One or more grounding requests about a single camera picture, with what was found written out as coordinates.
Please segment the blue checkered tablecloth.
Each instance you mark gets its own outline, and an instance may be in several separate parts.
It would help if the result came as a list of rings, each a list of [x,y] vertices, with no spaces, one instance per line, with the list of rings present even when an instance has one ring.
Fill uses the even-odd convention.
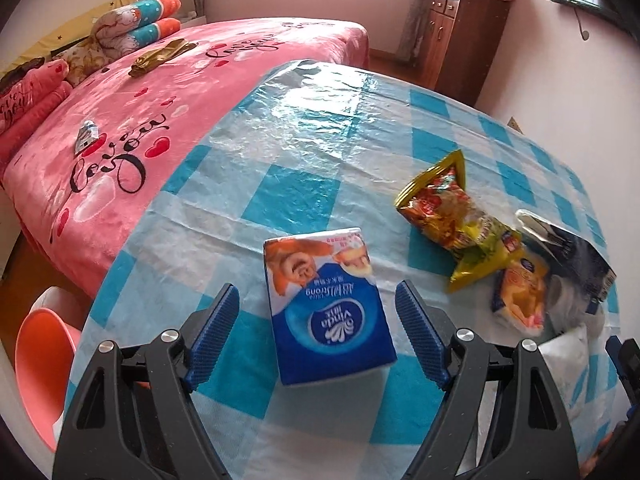
[[[442,400],[402,328],[413,282],[486,341],[520,333],[491,309],[492,278],[448,292],[454,258],[396,209],[400,191],[452,152],[466,192],[516,225],[527,210],[606,251],[573,170],[533,141],[438,94],[365,70],[297,61],[273,70],[201,137],[160,188],[96,296],[70,372],[98,344],[145,344],[208,307],[224,284],[240,313],[193,402],[235,479],[397,479]],[[280,381],[271,315],[326,270],[378,286],[393,364],[308,386]]]

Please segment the grey checked curtain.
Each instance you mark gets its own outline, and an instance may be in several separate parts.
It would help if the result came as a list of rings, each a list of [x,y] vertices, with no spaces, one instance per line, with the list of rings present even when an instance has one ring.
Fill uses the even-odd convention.
[[[409,63],[414,59],[414,51],[424,33],[424,15],[432,0],[410,0],[409,11],[399,39],[395,58],[401,63]]]

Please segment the pink folded pillows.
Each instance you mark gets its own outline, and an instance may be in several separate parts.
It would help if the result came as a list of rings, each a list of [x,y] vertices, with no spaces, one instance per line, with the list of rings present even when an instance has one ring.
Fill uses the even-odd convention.
[[[1,96],[1,162],[6,165],[69,96],[67,63],[58,58],[29,70]]]

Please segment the orange small snack packet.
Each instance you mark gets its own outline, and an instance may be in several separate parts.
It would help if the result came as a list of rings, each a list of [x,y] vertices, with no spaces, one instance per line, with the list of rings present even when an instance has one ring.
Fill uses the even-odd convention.
[[[498,273],[491,311],[503,323],[529,337],[544,330],[548,264],[526,252]]]

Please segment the yellow headboard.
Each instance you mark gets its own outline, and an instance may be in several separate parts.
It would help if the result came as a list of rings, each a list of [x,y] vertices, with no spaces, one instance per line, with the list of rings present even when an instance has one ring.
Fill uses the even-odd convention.
[[[67,21],[54,20],[36,28],[33,20],[17,18],[1,34],[2,75],[32,58],[48,58],[54,51],[86,38],[96,20],[108,10],[136,1],[107,0]]]

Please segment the blue Vinda tissue pack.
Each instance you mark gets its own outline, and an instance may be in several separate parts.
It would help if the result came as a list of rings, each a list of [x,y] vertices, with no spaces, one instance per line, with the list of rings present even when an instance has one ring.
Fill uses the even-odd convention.
[[[396,362],[360,229],[270,238],[262,254],[283,385],[328,382]]]

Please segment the rolled colourful quilt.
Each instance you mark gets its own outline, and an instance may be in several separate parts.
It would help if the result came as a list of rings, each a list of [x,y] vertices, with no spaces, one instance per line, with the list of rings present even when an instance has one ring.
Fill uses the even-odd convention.
[[[90,36],[115,61],[178,32],[180,8],[181,0],[139,0],[103,14]]]

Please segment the brown wooden cabinet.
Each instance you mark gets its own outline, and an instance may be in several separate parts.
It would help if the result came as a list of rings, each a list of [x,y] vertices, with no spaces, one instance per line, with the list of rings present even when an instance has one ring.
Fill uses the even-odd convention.
[[[473,106],[509,11],[510,3],[501,0],[432,0],[418,56],[418,84]]]

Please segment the pink love you bedspread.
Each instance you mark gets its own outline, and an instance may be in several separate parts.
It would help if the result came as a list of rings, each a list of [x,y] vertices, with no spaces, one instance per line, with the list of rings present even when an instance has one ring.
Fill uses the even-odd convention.
[[[366,29],[348,21],[247,18],[180,37],[198,45],[140,78],[129,55],[89,76],[1,163],[25,236],[89,296],[180,162],[265,74],[306,58],[369,62]],[[100,137],[75,156],[85,120]]]

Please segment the small silver wrapper on bed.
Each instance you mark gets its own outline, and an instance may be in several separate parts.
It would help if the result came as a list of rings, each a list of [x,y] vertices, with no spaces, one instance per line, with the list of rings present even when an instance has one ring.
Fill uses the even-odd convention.
[[[92,120],[85,120],[80,126],[74,144],[74,155],[78,156],[100,137],[100,128]]]

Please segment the orange plastic trash bin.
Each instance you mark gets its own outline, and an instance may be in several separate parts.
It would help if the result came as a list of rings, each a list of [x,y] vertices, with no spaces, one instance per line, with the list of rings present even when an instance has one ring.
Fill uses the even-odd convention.
[[[36,433],[52,452],[60,434],[70,368],[80,331],[48,308],[32,310],[18,331],[18,393]]]

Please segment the grey wet wipes pack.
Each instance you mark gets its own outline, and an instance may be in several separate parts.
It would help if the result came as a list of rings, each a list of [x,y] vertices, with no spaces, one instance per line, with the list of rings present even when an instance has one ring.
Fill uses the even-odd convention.
[[[527,209],[515,213],[518,230],[528,248],[546,260],[546,309],[553,329],[565,333],[585,326],[595,340],[604,329],[602,304],[616,274],[588,240]]]

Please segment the yellow snack bag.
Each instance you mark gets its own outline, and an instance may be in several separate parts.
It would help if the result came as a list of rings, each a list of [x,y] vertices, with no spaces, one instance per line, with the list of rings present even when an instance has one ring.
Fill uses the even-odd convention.
[[[448,290],[456,292],[524,256],[521,234],[477,206],[465,191],[465,159],[455,150],[414,177],[395,209],[454,257]]]

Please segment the olive cloth on bed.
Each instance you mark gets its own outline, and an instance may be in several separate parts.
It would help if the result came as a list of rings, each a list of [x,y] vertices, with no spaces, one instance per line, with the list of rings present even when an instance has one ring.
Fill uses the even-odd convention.
[[[158,66],[161,66],[183,53],[193,50],[198,44],[192,41],[186,41],[183,38],[177,38],[168,42],[163,47],[154,49],[140,55],[131,65],[128,76],[132,78],[140,78]]]

